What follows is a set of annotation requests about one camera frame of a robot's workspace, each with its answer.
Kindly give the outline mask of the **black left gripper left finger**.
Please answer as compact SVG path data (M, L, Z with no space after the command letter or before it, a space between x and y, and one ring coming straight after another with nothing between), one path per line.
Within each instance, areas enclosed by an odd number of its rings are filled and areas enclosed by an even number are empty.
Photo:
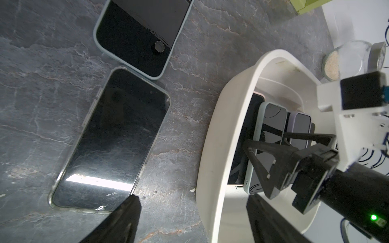
M140 219L141 203L130 195L82 243L133 243Z

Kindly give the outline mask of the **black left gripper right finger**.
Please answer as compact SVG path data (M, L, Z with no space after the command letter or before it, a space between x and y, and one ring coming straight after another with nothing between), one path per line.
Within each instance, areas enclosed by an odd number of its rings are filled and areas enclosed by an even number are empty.
M260 195L250 195L246 209L256 243L310 242Z

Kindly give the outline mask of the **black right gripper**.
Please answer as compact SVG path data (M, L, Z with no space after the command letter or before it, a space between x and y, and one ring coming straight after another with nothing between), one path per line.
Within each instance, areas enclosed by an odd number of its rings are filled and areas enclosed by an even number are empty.
M314 141L316 145L299 150L292 147L288 139ZM339 163L338 151L332 149L336 143L334 134L309 134L286 132L280 144L246 140L243 149L268 199L292 185L296 193L292 202L300 213L306 214L319 202L323 183L334 173ZM270 154L275 163L267 169L257 151Z

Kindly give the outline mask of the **white plastic storage box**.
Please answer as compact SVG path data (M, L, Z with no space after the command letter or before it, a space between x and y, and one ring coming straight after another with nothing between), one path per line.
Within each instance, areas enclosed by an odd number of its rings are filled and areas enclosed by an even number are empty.
M211 243L254 241L246 204L248 194L228 179L253 93L266 101L311 116L315 131L334 134L331 113L318 109L320 81L285 50L265 53L255 65L234 76L222 89L206 135L197 179L196 202Z

